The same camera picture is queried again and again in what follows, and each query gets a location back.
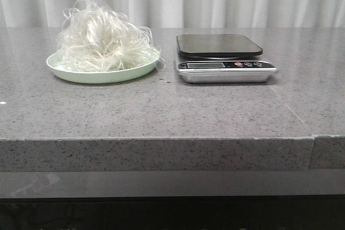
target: white strands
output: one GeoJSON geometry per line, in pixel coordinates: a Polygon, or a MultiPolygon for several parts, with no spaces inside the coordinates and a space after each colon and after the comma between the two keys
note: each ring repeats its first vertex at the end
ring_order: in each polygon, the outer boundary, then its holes
{"type": "Polygon", "coordinates": [[[57,36],[61,67],[71,72],[111,72],[146,65],[160,57],[147,27],[135,27],[126,15],[91,2],[71,8],[70,26],[57,36]]]}

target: plastic plate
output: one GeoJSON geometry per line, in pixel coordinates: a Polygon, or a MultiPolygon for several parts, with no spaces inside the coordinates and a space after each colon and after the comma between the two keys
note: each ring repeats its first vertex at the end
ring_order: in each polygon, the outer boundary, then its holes
{"type": "Polygon", "coordinates": [[[71,72],[54,66],[61,59],[59,53],[54,53],[47,58],[47,65],[57,77],[76,83],[116,83],[139,78],[151,72],[158,61],[157,59],[140,67],[113,72],[71,72]]]}

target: digital scale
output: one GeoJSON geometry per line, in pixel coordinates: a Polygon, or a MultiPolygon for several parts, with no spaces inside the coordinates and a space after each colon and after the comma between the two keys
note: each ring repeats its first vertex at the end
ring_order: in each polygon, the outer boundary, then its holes
{"type": "Polygon", "coordinates": [[[188,83],[265,82],[278,69],[256,56],[263,49],[241,34],[177,36],[176,68],[188,83]]]}

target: countertop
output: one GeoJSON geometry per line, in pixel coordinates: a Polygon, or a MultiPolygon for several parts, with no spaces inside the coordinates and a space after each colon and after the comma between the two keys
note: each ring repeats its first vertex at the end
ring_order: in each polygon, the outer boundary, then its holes
{"type": "Polygon", "coordinates": [[[345,169],[345,29],[152,29],[164,63],[83,85],[45,61],[56,28],[0,28],[0,172],[345,169]],[[266,83],[190,84],[176,36],[239,33],[280,69],[266,83]]]}

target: white fiber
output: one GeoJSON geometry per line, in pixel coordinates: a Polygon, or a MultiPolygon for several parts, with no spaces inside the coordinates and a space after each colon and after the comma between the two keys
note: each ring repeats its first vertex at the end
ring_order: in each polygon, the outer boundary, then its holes
{"type": "Polygon", "coordinates": [[[62,61],[71,72],[111,72],[146,65],[160,57],[147,27],[136,27],[126,15],[87,2],[86,9],[68,9],[69,27],[57,36],[62,61]]]}

